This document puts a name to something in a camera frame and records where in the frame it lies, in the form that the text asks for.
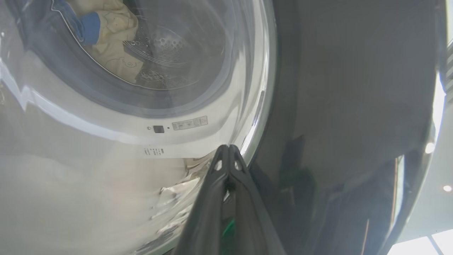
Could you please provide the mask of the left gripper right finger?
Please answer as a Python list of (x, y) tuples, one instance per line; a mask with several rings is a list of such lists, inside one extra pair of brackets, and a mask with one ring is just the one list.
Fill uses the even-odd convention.
[(235, 185), (235, 255), (287, 255), (239, 148), (229, 146), (229, 179)]

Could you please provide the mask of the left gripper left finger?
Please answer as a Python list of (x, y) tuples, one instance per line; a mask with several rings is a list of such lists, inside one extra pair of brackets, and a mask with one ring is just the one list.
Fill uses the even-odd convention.
[(228, 145), (218, 147), (172, 255), (221, 255)]

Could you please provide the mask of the grey washing machine door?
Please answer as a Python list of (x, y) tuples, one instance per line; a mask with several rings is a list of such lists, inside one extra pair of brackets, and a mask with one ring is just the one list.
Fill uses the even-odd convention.
[[(274, 91), (245, 164), (287, 255), (387, 255), (443, 107), (448, 0), (272, 0)], [(221, 254), (235, 255), (235, 185)]]

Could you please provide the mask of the plain cream printed garment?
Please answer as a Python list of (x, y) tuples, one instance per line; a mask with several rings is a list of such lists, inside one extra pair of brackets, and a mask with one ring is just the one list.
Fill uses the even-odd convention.
[(85, 46), (85, 50), (106, 70), (127, 82), (135, 83), (142, 70), (143, 61), (126, 53), (121, 40)]

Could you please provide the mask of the cream garment with blue trim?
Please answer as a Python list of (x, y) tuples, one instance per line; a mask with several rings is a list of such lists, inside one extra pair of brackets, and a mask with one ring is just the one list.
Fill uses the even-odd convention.
[(78, 39), (93, 55), (120, 57), (136, 36), (138, 19), (123, 0), (61, 0)]

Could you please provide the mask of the white front-load washing machine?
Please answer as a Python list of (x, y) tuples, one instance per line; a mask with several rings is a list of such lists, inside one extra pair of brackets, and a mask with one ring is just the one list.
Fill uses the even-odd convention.
[[(275, 77), (272, 0), (254, 0), (250, 88), (209, 115), (141, 118), (65, 86), (27, 49), (0, 0), (0, 255), (162, 255), (184, 228), (157, 235), (149, 218), (185, 159), (235, 145), (251, 161), (269, 116)], [(175, 131), (172, 123), (208, 117)], [(163, 126), (156, 134), (153, 126)]]

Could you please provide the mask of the stainless steel washer drum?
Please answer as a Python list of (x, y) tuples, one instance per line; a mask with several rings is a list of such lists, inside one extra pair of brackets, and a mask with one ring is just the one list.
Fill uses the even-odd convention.
[(224, 60), (224, 0), (125, 0), (138, 19), (126, 53), (143, 62), (136, 85), (156, 90), (210, 85)]

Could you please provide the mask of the grey warning sticker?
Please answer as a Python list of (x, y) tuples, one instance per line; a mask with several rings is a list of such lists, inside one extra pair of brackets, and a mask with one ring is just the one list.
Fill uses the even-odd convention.
[(192, 129), (195, 127), (197, 128), (199, 126), (204, 126), (207, 124), (208, 124), (208, 117), (202, 116), (202, 117), (193, 118), (190, 120), (174, 122), (174, 123), (172, 123), (172, 127), (175, 131), (178, 131), (178, 130)]

